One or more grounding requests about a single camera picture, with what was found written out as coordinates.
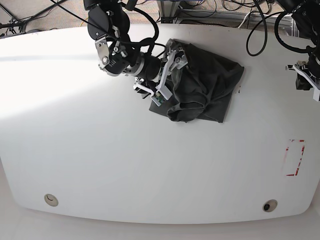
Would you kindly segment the dark grey T-shirt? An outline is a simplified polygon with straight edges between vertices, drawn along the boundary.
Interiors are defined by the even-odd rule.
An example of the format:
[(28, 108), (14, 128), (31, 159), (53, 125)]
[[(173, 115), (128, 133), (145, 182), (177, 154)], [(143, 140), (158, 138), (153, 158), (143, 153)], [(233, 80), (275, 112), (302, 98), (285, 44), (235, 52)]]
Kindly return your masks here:
[(191, 43), (171, 39), (172, 47), (181, 47), (187, 64), (174, 69), (165, 85), (172, 97), (161, 106), (154, 102), (149, 111), (173, 122), (195, 119), (223, 123), (232, 93), (245, 68), (228, 58), (201, 49)]

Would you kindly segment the red tape rectangle marking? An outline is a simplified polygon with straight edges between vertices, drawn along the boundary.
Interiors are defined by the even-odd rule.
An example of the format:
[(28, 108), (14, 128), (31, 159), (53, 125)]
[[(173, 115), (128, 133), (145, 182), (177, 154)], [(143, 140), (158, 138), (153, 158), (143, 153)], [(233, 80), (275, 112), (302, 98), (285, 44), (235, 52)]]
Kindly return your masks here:
[(306, 141), (303, 139), (290, 139), (285, 150), (283, 174), (287, 177), (298, 175), (305, 151)]

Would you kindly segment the black tripod stand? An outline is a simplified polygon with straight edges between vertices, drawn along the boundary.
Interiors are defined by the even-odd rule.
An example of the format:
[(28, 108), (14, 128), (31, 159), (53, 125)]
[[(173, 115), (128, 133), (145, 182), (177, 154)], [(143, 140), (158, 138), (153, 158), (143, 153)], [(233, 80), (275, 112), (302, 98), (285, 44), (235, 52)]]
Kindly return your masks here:
[(47, 17), (57, 6), (52, 4), (36, 14), (18, 18), (15, 16), (7, 7), (2, 3), (0, 4), (0, 10), (3, 11), (7, 16), (10, 17), (8, 23), (0, 23), (0, 37), (4, 38), (8, 36), (8, 33), (13, 35), (25, 34), (26, 27), (29, 23)]

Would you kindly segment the aluminium frame post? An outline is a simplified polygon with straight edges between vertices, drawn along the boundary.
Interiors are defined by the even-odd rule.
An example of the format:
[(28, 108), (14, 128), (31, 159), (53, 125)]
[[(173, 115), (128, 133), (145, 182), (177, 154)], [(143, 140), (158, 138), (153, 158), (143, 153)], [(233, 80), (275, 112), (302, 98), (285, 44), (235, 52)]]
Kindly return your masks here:
[(172, 24), (181, 1), (157, 0), (156, 3), (160, 12), (160, 22), (162, 24)]

